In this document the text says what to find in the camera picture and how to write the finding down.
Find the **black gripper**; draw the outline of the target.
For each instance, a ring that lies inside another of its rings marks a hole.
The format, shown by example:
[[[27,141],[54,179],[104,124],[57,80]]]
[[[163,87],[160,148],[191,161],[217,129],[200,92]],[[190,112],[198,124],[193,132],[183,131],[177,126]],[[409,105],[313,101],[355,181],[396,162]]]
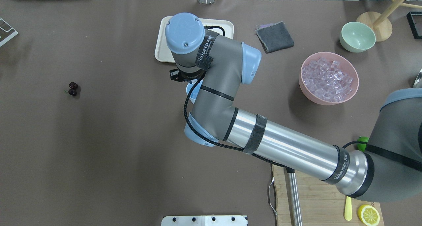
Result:
[[[170,70],[170,79],[176,82],[192,82],[195,78],[191,78],[185,75],[179,69]]]

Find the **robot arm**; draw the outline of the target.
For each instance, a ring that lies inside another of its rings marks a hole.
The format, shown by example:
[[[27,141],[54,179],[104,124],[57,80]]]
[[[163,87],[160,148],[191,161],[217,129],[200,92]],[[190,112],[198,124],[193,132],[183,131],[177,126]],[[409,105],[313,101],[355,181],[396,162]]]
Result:
[[[347,149],[269,121],[233,106],[241,84],[250,84],[262,53],[249,45],[207,31],[197,16],[179,13],[165,25],[176,69],[172,80],[197,80],[192,112],[184,111],[185,135],[333,184],[343,195],[369,202],[403,200],[421,193],[421,89],[392,92],[381,107],[365,150]]]

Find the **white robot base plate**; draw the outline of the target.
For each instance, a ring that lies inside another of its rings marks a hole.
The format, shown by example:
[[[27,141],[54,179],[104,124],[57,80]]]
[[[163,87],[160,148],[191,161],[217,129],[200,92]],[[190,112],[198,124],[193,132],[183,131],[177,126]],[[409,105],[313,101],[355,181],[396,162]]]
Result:
[[[161,226],[248,226],[243,215],[185,215],[166,216]]]

